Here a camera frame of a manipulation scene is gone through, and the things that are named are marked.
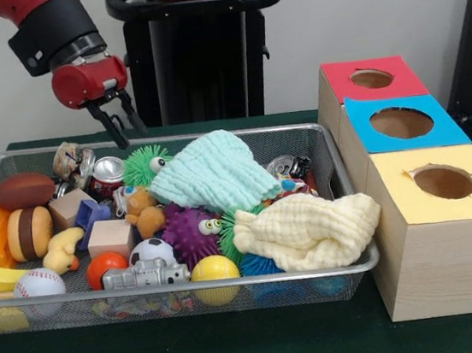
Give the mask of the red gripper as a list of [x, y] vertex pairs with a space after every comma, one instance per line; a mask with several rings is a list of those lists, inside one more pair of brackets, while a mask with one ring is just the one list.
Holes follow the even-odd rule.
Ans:
[[128, 148], [129, 141], [118, 127], [120, 118], [110, 116], [100, 103], [117, 97], [133, 130], [146, 138], [148, 129], [133, 107], [131, 96], [124, 89], [127, 85], [127, 68], [118, 56], [106, 56], [95, 62], [68, 64], [57, 68], [51, 81], [57, 100], [69, 109], [86, 107], [91, 116], [100, 121], [119, 149]]

